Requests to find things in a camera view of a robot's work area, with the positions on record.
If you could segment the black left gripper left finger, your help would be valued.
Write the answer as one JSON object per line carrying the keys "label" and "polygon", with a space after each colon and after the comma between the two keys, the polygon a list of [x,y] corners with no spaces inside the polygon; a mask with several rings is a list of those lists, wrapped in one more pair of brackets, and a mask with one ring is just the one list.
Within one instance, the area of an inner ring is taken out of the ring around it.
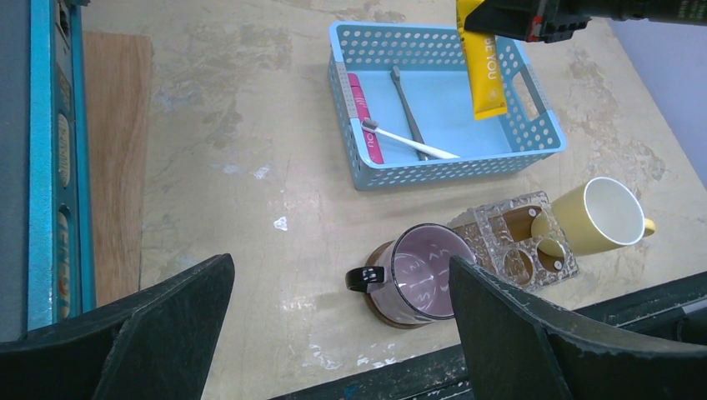
{"label": "black left gripper left finger", "polygon": [[199,399],[233,291],[228,254],[1,346],[4,399]]}

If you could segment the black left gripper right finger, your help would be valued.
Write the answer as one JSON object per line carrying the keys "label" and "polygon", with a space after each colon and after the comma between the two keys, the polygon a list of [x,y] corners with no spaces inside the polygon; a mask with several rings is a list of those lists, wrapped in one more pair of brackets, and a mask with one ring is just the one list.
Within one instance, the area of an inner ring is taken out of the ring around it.
{"label": "black left gripper right finger", "polygon": [[706,348],[582,316],[461,258],[449,290],[477,399],[703,399]]}

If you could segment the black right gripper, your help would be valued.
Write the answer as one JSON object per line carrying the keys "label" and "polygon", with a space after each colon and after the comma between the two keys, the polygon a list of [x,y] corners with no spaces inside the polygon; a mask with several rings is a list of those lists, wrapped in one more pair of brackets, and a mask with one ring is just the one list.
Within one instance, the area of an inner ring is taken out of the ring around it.
{"label": "black right gripper", "polygon": [[527,43],[556,43],[571,39],[590,20],[572,12],[569,1],[490,0],[463,13],[463,28]]}

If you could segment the grey toothbrush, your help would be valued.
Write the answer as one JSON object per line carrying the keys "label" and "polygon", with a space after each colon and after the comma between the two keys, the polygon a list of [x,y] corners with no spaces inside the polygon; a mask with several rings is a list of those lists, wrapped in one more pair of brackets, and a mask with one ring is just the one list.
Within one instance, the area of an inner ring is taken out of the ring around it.
{"label": "grey toothbrush", "polygon": [[407,98],[405,97],[404,90],[401,83],[400,69],[397,65],[394,65],[390,71],[390,77],[396,87],[397,93],[399,95],[400,102],[402,104],[404,114],[406,117],[407,124],[409,126],[409,131],[412,135],[412,139],[417,142],[424,144],[423,136],[419,131],[419,126],[414,119],[414,115],[409,107]]}

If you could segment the pink toothpaste tube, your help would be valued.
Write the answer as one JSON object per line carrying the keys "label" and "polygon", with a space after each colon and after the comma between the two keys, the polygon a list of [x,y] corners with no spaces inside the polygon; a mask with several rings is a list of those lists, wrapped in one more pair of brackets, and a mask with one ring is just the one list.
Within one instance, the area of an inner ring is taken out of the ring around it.
{"label": "pink toothpaste tube", "polygon": [[[370,111],[364,95],[359,77],[355,73],[348,74],[349,86],[353,94],[353,100],[357,110],[358,118],[361,122],[370,119]],[[379,146],[379,140],[374,132],[364,129],[364,141],[370,159],[376,164],[383,164],[384,157]]]}

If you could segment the clear textured glass dish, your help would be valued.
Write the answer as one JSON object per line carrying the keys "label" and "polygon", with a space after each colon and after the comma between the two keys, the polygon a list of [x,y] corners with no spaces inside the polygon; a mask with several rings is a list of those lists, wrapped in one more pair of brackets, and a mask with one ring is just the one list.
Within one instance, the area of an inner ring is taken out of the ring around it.
{"label": "clear textured glass dish", "polygon": [[579,273],[544,191],[471,207],[447,223],[497,278],[535,292]]}

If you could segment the yellow toothpaste tube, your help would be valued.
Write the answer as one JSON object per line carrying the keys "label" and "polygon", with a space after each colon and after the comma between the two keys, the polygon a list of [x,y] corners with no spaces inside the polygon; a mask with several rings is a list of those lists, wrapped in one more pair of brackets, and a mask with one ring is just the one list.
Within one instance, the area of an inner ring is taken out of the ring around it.
{"label": "yellow toothpaste tube", "polygon": [[495,36],[472,32],[464,26],[466,17],[482,3],[483,1],[467,0],[456,2],[457,31],[469,77],[473,115],[477,121],[507,112]]}

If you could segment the yellow ceramic mug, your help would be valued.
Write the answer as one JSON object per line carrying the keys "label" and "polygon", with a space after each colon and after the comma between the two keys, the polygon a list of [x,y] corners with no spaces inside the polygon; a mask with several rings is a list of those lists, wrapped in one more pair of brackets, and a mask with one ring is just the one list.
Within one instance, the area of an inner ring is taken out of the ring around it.
{"label": "yellow ceramic mug", "polygon": [[594,177],[555,199],[549,212],[541,212],[533,220],[533,238],[551,232],[550,216],[566,240],[563,244],[547,242],[540,250],[556,257],[565,251],[586,256],[633,246],[656,231],[655,222],[644,215],[637,197],[611,177]]}

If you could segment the purple mug with black handle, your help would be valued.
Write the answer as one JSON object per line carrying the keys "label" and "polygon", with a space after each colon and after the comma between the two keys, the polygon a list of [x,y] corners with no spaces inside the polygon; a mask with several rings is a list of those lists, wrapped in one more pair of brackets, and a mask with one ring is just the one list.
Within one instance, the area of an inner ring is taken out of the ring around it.
{"label": "purple mug with black handle", "polygon": [[365,266],[349,270],[344,280],[347,289],[364,294],[386,323],[413,328],[454,318],[449,286],[454,256],[477,261],[451,229],[423,223],[378,247]]}

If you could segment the dark wooden oval tray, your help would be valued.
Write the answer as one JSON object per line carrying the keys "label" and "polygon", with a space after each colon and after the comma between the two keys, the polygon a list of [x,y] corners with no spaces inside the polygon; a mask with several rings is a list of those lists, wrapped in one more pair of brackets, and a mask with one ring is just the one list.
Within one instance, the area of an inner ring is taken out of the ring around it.
{"label": "dark wooden oval tray", "polygon": [[526,291],[577,274],[579,268],[545,200],[526,198],[472,207],[446,226],[421,223],[373,251],[346,273],[379,319],[416,328],[454,318],[449,263],[459,256]]}

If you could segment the light blue perforated plastic basket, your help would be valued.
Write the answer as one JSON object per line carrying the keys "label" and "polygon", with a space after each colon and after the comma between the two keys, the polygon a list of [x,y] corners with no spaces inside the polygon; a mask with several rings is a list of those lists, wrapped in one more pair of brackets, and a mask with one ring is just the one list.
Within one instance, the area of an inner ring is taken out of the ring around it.
{"label": "light blue perforated plastic basket", "polygon": [[[330,25],[328,35],[328,80],[348,169],[359,191],[516,173],[565,150],[562,128],[520,41],[496,40],[507,112],[477,121],[454,27],[340,21]],[[438,159],[375,134],[384,163],[370,159],[348,74],[359,77],[370,119],[413,140],[390,77],[394,65],[424,144],[459,158]]]}

